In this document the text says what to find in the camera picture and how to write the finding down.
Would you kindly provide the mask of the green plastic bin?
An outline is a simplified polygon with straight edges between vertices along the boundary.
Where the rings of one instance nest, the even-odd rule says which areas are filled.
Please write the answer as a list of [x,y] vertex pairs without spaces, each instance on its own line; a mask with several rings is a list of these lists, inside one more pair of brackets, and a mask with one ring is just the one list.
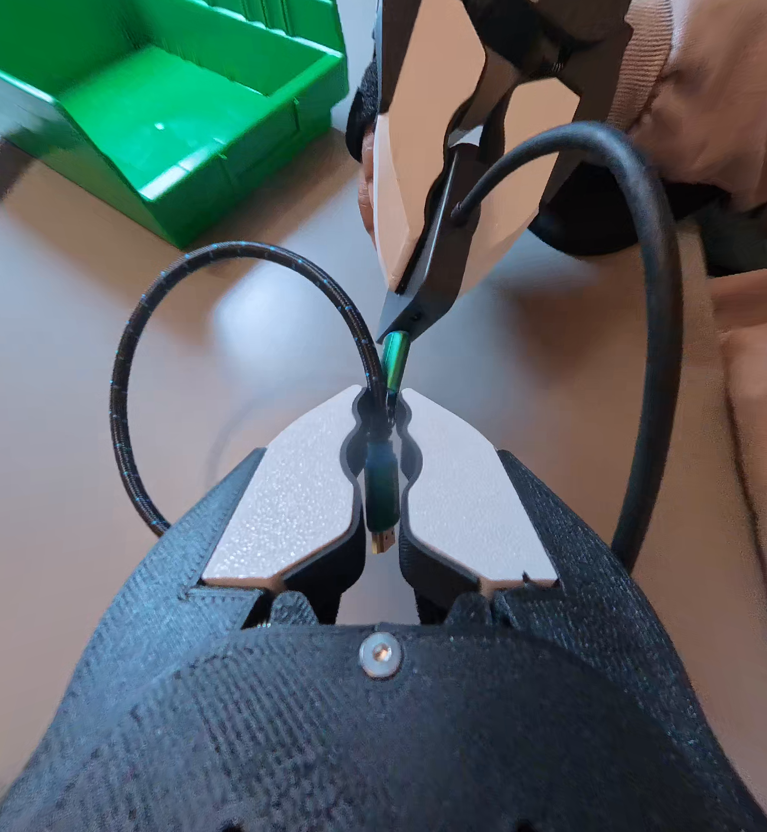
[[0,1],[0,135],[183,248],[332,125],[331,1]]

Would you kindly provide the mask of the person's right forearm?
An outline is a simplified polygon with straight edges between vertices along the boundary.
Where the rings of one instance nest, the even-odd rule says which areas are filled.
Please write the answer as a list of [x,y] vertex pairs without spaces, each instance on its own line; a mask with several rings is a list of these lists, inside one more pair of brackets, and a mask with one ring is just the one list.
[[608,123],[657,169],[677,220],[767,205],[767,1],[636,1]]

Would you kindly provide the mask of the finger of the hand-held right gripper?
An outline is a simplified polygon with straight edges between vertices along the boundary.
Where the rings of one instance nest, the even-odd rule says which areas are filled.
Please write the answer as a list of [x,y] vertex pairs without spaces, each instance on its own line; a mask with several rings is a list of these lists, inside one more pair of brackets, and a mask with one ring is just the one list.
[[[579,96],[569,88],[514,88],[498,97],[501,88],[477,89],[466,103],[454,133],[482,128],[485,167],[540,133],[571,123]],[[556,153],[538,158],[509,174],[473,211],[468,224],[454,231],[472,231],[460,299],[474,289],[510,250],[538,212]]]
[[460,1],[384,1],[373,28],[378,115],[373,225],[395,292],[431,223],[452,127],[475,95],[486,51]]

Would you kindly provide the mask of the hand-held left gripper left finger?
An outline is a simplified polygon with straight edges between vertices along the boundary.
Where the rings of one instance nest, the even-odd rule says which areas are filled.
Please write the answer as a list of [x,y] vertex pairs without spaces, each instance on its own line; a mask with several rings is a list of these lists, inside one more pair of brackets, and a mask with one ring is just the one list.
[[265,448],[202,582],[281,590],[300,567],[349,539],[359,517],[346,445],[357,432],[354,384],[289,424]]

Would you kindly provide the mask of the person's right hand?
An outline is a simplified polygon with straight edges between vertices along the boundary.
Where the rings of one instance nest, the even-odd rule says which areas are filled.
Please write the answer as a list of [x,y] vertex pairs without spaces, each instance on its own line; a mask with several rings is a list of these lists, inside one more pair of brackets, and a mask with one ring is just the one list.
[[345,131],[349,155],[359,164],[357,204],[366,232],[375,241],[374,232],[374,137],[378,117],[378,66],[372,56],[357,87],[350,106]]

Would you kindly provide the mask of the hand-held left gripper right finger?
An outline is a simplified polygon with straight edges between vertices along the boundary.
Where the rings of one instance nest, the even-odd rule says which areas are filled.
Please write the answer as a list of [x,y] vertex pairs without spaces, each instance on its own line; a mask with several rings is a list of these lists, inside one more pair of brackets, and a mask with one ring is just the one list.
[[408,485],[401,570],[419,594],[551,588],[552,560],[494,445],[416,390],[401,394]]

